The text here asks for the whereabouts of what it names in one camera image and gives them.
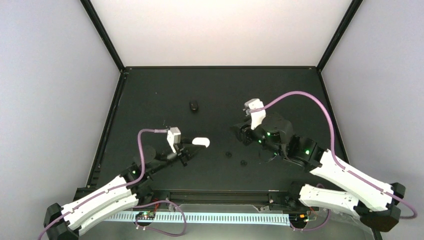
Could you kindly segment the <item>white earbud charging case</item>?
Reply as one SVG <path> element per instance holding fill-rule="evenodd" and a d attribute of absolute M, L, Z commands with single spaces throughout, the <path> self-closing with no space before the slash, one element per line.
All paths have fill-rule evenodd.
<path fill-rule="evenodd" d="M 195 137 L 192 139 L 191 143 L 197 146 L 204 146 L 205 148 L 208 148 L 211 144 L 207 137 Z"/>

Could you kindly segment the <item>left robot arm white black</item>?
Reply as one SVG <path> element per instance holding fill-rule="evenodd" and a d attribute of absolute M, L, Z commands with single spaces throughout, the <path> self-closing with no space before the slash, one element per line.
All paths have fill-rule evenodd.
<path fill-rule="evenodd" d="M 199 151 L 208 148 L 207 137 L 183 138 L 171 149 L 157 152 L 142 148 L 143 163 L 132 163 L 121 174 L 86 196 L 65 205 L 54 203 L 46 210 L 44 230 L 50 240 L 77 240 L 92 227 L 123 210 L 152 202 L 153 175 L 181 162 L 184 166 Z"/>

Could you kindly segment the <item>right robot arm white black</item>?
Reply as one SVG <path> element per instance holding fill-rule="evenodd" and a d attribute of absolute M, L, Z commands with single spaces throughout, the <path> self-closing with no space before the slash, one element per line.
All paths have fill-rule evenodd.
<path fill-rule="evenodd" d="M 293 182 L 286 193 L 285 204 L 293 210 L 302 205 L 326 208 L 359 220 L 379 232 L 389 232 L 399 223 L 399 201 L 406 188 L 398 183 L 385 183 L 364 173 L 332 151 L 321 148 L 314 140 L 294 134 L 293 125 L 279 114 L 266 116 L 261 122 L 247 120 L 231 126 L 236 139 L 245 146 L 255 142 L 274 156 L 301 166 L 314 176 L 325 179 L 340 190 L 323 189 L 308 183 Z"/>

